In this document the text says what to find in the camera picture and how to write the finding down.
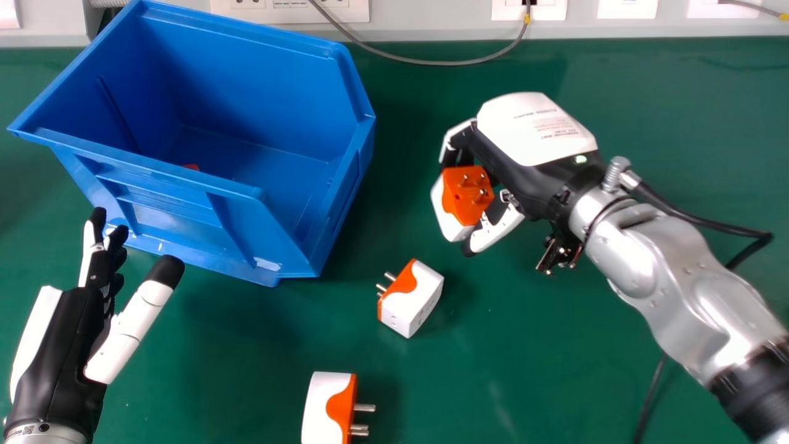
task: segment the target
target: metal pin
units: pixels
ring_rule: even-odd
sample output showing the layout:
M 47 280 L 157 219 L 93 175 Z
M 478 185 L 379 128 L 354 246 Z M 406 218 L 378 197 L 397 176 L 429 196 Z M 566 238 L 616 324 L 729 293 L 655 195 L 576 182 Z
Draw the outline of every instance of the metal pin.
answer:
M 474 203 L 478 204 L 478 203 L 482 202 L 482 198 L 484 198 L 487 195 L 488 195 L 488 192 L 486 190 L 480 190 L 479 195 L 474 198 Z
M 367 412 L 367 413 L 374 413 L 376 411 L 375 404 L 354 404 L 353 410 L 355 412 Z

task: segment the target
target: green table surface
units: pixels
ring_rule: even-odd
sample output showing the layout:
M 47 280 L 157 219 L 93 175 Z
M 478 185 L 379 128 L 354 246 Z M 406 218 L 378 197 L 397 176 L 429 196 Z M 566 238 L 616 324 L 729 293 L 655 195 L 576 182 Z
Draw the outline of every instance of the green table surface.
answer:
M 500 45 L 385 47 L 461 58 Z M 77 53 L 0 52 L 3 126 Z M 299 442 L 313 371 L 358 374 L 359 401 L 379 407 L 358 418 L 370 444 L 629 442 L 660 356 L 641 316 L 586 259 L 537 274 L 545 222 L 467 259 L 434 220 L 428 192 L 444 132 L 507 92 L 546 92 L 606 158 L 628 156 L 683 208 L 773 230 L 776 241 L 740 273 L 789 315 L 788 38 L 529 41 L 463 68 L 353 56 L 378 115 L 376 147 L 323 276 L 265 288 L 188 267 L 110 387 L 97 442 Z M 7 381 L 38 288 L 75 284 L 90 206 L 48 149 L 2 132 L 0 209 Z M 709 242 L 721 258 L 746 244 L 714 233 Z M 414 257 L 447 280 L 407 341 L 376 320 L 375 283 Z M 154 260 L 131 250 L 127 284 Z M 645 442 L 745 442 L 679 366 L 664 381 Z

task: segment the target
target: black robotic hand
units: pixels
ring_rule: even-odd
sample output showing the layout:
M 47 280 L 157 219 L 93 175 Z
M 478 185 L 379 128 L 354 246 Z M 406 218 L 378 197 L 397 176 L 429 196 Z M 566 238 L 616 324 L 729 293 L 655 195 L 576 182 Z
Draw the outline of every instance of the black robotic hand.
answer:
M 134 316 L 126 318 L 123 313 L 114 315 L 115 296 L 124 283 L 118 270 L 126 260 L 123 244 L 129 229 L 121 225 L 104 239 L 106 219 L 106 210 L 97 208 L 85 224 L 78 286 L 67 292 L 43 287 L 39 293 L 13 363 L 12 408 L 4 430 L 8 443 L 34 436 L 47 441 L 40 435 L 51 436 L 52 442 L 91 442 L 107 383 L 145 333 L 138 325 L 140 313 L 143 323 L 152 322 L 183 274 L 183 262 L 162 256 L 132 297 L 142 311 L 135 310 Z M 129 325 L 136 327 L 136 337 L 122 331 Z M 136 343 L 123 343 L 120 350 L 107 349 L 117 348 L 110 338 L 119 333 L 126 333 L 122 336 Z M 88 378 L 86 367 L 99 354 L 102 359 L 91 372 L 99 377 Z

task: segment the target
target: power cord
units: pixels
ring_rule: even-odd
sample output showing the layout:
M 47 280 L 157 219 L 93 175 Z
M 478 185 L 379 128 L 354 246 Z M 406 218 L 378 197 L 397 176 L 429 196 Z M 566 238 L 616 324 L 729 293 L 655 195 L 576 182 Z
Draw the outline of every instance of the power cord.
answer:
M 518 33 L 518 36 L 515 37 L 510 44 L 506 47 L 502 48 L 499 51 L 494 52 L 493 54 L 485 55 L 484 57 L 479 58 L 471 58 L 469 60 L 421 60 L 419 58 L 410 58 L 410 57 L 402 57 L 401 55 L 395 55 L 386 51 L 381 51 L 380 49 L 371 47 L 370 45 L 362 42 L 356 36 L 350 33 L 345 27 L 343 27 L 338 21 L 335 20 L 334 17 L 329 14 L 320 5 L 320 0 L 308 0 L 315 6 L 315 9 L 318 9 L 320 15 L 323 16 L 326 20 L 331 23 L 332 26 L 337 28 L 348 40 L 354 42 L 355 44 L 359 45 L 362 49 L 372 52 L 375 55 L 379 55 L 384 58 L 389 58 L 390 60 L 395 60 L 397 62 L 409 63 L 411 65 L 422 65 L 422 66 L 468 66 L 468 65 L 476 65 L 483 62 L 488 62 L 493 60 L 494 58 L 499 58 L 502 55 L 512 51 L 523 39 L 523 36 L 526 34 L 526 29 L 532 23 L 532 5 L 530 2 L 526 3 L 526 15 L 523 18 L 523 26 L 521 27 L 521 31 Z
M 764 6 L 754 5 L 753 3 L 743 2 L 742 0 L 718 0 L 719 5 L 737 5 L 743 8 L 755 9 L 760 13 L 765 13 L 780 20 L 789 21 L 789 13 L 779 13 L 773 9 L 765 8 Z
M 718 1 L 733 2 L 734 0 L 718 0 Z M 641 182 L 638 186 L 636 186 L 633 189 L 633 192 L 643 200 L 649 202 L 652 205 L 655 205 L 658 209 L 662 210 L 664 213 L 668 214 L 669 216 L 674 216 L 691 224 L 697 225 L 699 227 L 709 228 L 729 235 L 756 238 L 756 240 L 753 243 L 745 247 L 742 251 L 740 251 L 736 256 L 734 256 L 734 258 L 732 258 L 726 264 L 726 268 L 729 270 L 733 271 L 735 268 L 737 268 L 738 265 L 742 264 L 752 254 L 761 250 L 772 241 L 772 233 L 769 231 L 753 230 L 752 228 L 744 228 L 744 227 L 738 227 L 736 225 L 724 224 L 721 222 L 716 222 L 714 220 L 704 219 L 702 217 L 695 216 L 694 214 L 686 213 L 681 209 L 678 209 L 677 207 L 673 206 L 669 201 L 661 197 L 655 190 L 652 189 L 652 187 L 650 187 L 644 182 Z M 657 386 L 660 383 L 660 377 L 663 375 L 663 371 L 667 361 L 668 361 L 668 355 L 664 352 L 663 355 L 660 357 L 660 361 L 658 361 L 657 363 L 657 367 L 655 368 L 655 373 L 652 376 L 652 381 L 649 383 L 649 389 L 647 390 L 646 398 L 644 399 L 644 403 L 641 405 L 641 412 L 638 414 L 638 425 L 636 426 L 636 431 L 635 434 L 633 435 L 633 444 L 641 444 L 641 440 L 644 438 L 644 433 L 646 432 L 646 426 L 647 423 L 649 422 L 650 414 L 652 413 L 652 407 L 654 404 L 655 394 L 657 392 Z

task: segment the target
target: white outlet plate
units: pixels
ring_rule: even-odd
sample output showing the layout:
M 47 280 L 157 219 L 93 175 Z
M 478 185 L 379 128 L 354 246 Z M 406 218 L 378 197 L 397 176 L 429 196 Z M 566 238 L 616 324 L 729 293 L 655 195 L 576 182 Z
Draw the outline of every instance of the white outlet plate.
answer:
M 600 0 L 597 6 L 597 18 L 653 19 L 657 17 L 657 1 L 658 0 Z
M 747 0 L 761 5 L 761 0 Z M 688 18 L 756 18 L 759 11 L 737 5 L 719 5 L 717 0 L 690 0 Z
M 210 0 L 217 15 L 258 24 L 327 23 L 307 0 Z M 341 23 L 370 21 L 369 0 L 320 0 Z
M 526 7 L 521 0 L 492 0 L 491 20 L 521 21 L 526 14 Z M 537 0 L 532 6 L 533 20 L 565 20 L 567 18 L 567 0 Z

